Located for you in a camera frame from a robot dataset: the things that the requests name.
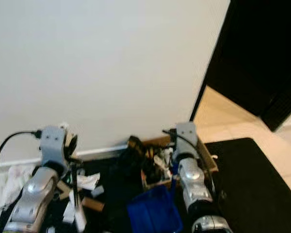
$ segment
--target wooden block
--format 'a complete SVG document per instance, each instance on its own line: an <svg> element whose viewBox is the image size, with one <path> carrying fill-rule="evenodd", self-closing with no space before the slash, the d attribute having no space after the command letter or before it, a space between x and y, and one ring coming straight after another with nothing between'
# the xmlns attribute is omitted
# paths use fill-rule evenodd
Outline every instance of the wooden block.
<svg viewBox="0 0 291 233"><path fill-rule="evenodd" d="M82 205L92 210L101 212L105 204L100 201L85 197L82 200Z"/></svg>

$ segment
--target black door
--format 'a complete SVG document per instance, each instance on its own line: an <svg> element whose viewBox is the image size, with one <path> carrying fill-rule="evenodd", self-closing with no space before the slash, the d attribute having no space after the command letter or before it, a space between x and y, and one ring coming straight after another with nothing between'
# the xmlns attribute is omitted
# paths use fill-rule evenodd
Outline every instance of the black door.
<svg viewBox="0 0 291 233"><path fill-rule="evenodd" d="M291 85L291 3L231 1L205 82L256 116L265 114Z"/></svg>

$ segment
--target blue plastic bin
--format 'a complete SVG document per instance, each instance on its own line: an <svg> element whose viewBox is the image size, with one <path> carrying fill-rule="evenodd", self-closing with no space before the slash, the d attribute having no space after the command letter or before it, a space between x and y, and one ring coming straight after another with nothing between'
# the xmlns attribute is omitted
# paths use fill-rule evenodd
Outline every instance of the blue plastic bin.
<svg viewBox="0 0 291 233"><path fill-rule="evenodd" d="M182 221L164 185L134 198L127 206L134 233L178 233Z"/></svg>

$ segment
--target black mat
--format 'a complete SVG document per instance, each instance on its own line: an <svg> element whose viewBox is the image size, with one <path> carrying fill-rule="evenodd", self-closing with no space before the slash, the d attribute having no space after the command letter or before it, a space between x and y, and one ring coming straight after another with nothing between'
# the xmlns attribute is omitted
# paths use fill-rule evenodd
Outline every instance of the black mat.
<svg viewBox="0 0 291 233"><path fill-rule="evenodd" d="M242 138L206 146L219 156L221 207L234 233L291 233L291 191L257 144Z"/></svg>

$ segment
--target tiled floor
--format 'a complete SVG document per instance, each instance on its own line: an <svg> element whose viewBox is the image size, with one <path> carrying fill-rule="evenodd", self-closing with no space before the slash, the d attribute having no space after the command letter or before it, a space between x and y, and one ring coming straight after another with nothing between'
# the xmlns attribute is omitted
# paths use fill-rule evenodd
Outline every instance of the tiled floor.
<svg viewBox="0 0 291 233"><path fill-rule="evenodd" d="M209 87L194 122L204 143L253 138L291 189L291 128L273 133L258 117Z"/></svg>

